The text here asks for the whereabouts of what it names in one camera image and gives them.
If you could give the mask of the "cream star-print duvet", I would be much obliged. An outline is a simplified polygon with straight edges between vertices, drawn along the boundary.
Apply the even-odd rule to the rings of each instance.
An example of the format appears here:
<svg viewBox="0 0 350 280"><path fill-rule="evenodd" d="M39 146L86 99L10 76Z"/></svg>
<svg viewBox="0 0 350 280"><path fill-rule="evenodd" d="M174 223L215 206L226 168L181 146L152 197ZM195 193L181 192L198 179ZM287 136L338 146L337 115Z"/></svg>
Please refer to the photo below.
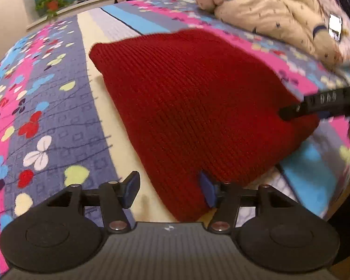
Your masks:
<svg viewBox="0 0 350 280"><path fill-rule="evenodd" d="M224 23L286 42L330 68L350 65L350 18L336 0L196 0Z"/></svg>

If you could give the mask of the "green plant in red pot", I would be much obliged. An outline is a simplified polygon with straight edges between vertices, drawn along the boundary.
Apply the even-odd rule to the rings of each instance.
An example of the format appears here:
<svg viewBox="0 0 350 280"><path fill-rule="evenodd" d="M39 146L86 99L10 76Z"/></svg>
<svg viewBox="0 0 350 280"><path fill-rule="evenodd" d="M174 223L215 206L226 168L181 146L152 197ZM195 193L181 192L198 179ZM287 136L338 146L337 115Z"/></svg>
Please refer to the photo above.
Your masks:
<svg viewBox="0 0 350 280"><path fill-rule="evenodd" d="M35 9L39 14L44 14L48 21L57 16L60 8L71 4L71 0L38 0Z"/></svg>

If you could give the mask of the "colourful floral striped bed sheet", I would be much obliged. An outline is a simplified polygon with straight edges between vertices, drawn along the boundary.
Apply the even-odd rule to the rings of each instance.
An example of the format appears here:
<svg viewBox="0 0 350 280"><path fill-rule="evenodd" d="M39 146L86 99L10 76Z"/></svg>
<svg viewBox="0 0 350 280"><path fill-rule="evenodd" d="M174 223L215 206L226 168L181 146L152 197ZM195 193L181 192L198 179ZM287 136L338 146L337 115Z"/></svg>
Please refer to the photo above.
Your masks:
<svg viewBox="0 0 350 280"><path fill-rule="evenodd" d="M195 0L136 0L60 19L17 41L0 62L0 234L66 186L97 188L137 170L128 219L172 222L88 53L97 42L184 28L211 31L266 62L296 95L350 85L300 50L202 12ZM8 267L0 251L0 277Z"/></svg>

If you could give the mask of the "dark red knit sweater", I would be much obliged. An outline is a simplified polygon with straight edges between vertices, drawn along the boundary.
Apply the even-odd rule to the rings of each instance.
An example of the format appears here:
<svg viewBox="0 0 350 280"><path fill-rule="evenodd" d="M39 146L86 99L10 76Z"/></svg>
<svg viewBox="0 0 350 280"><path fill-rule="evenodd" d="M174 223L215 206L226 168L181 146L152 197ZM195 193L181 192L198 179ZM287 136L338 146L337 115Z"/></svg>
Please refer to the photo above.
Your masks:
<svg viewBox="0 0 350 280"><path fill-rule="evenodd" d="M202 29L97 43L89 57L162 203L181 222L208 212L199 176L246 186L296 151L315 115L258 58Z"/></svg>

